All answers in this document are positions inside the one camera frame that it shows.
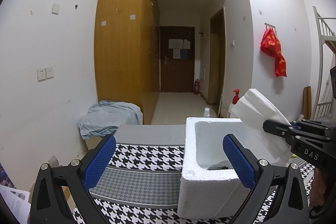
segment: red fire extinguisher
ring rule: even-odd
[[[195,95],[199,95],[200,93],[200,81],[199,79],[195,80],[195,84],[194,84],[194,94]]]

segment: metal screw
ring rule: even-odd
[[[72,166],[77,166],[79,164],[79,160],[73,160],[72,162],[71,162],[71,165]]]
[[[291,168],[293,168],[293,169],[298,169],[299,167],[298,167],[298,165],[295,163],[295,162],[293,162],[293,163],[291,163]]]
[[[48,168],[48,164],[42,164],[41,165],[41,170],[46,170]]]
[[[268,161],[267,161],[267,160],[264,160],[264,159],[261,159],[261,160],[259,161],[259,163],[260,163],[260,165],[262,165],[262,166],[266,166],[266,165],[268,165]]]

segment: light blue cloth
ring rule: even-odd
[[[140,107],[104,100],[89,109],[88,114],[79,122],[79,129],[83,140],[88,140],[91,135],[114,135],[121,124],[142,124]]]

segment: wooden cabinet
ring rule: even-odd
[[[98,100],[141,107],[150,124],[159,96],[157,0],[98,0],[94,63]]]

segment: white foam box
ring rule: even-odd
[[[233,216],[250,192],[233,169],[207,170],[227,157],[223,138],[233,134],[257,159],[273,158],[240,119],[187,118],[177,214],[186,219]]]

